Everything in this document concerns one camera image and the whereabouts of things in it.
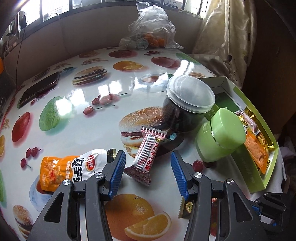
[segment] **green cap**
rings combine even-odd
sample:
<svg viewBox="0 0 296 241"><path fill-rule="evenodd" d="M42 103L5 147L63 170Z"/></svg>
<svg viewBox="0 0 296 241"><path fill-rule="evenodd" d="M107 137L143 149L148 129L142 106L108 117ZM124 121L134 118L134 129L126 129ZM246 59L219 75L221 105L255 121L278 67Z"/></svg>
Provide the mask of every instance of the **green cap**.
<svg viewBox="0 0 296 241"><path fill-rule="evenodd" d="M228 109L220 108L212 117L211 126L216 142L224 148L235 150L246 141L240 119Z"/></svg>

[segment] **gold round logo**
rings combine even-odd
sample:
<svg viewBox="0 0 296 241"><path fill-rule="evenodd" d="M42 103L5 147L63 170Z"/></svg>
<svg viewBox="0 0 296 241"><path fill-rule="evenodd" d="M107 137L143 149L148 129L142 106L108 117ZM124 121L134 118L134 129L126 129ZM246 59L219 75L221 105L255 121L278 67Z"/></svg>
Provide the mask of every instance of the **gold round logo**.
<svg viewBox="0 0 296 241"><path fill-rule="evenodd" d="M187 212L191 213L191 211L192 211L192 206L193 206L193 203L192 203L192 202L188 202L188 203L186 203L185 208L186 208Z"/></svg>

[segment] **clear container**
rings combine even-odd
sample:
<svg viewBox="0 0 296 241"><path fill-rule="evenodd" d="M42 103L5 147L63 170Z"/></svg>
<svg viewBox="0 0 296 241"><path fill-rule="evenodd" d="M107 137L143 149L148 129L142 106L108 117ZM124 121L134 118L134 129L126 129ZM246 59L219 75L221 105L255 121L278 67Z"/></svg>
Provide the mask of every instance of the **clear container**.
<svg viewBox="0 0 296 241"><path fill-rule="evenodd" d="M163 119L174 131L194 130L215 103L211 88L188 75L169 79L163 103Z"/></svg>
<svg viewBox="0 0 296 241"><path fill-rule="evenodd" d="M195 147L203 162L213 162L234 152L246 141L244 127L230 110L221 108L204 123L195 138Z"/></svg>

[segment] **red logo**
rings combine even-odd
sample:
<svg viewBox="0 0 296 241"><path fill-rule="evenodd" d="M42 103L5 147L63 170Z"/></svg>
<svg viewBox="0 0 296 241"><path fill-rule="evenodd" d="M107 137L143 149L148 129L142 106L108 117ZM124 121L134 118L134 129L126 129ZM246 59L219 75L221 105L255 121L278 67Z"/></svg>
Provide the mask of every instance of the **red logo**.
<svg viewBox="0 0 296 241"><path fill-rule="evenodd" d="M90 154L85 162L86 169L92 171L96 165L96 159L94 155Z"/></svg>

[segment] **bolt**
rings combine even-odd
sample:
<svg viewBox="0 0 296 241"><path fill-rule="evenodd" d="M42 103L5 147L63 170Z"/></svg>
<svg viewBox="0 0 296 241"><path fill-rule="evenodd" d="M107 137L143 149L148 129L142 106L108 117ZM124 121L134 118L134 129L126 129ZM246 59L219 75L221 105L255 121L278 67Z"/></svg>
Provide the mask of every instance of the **bolt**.
<svg viewBox="0 0 296 241"><path fill-rule="evenodd" d="M234 181L233 181L232 179L227 179L227 180L226 180L226 183L227 183L228 185L233 185L233 184L234 184Z"/></svg>
<svg viewBox="0 0 296 241"><path fill-rule="evenodd" d="M71 183L70 179L63 180L63 185L67 186Z"/></svg>
<svg viewBox="0 0 296 241"><path fill-rule="evenodd" d="M193 174L195 178L201 178L202 174L200 172L196 172Z"/></svg>
<svg viewBox="0 0 296 241"><path fill-rule="evenodd" d="M103 176L104 176L104 174L101 173L101 172L98 172L98 173L96 174L96 178L102 178Z"/></svg>

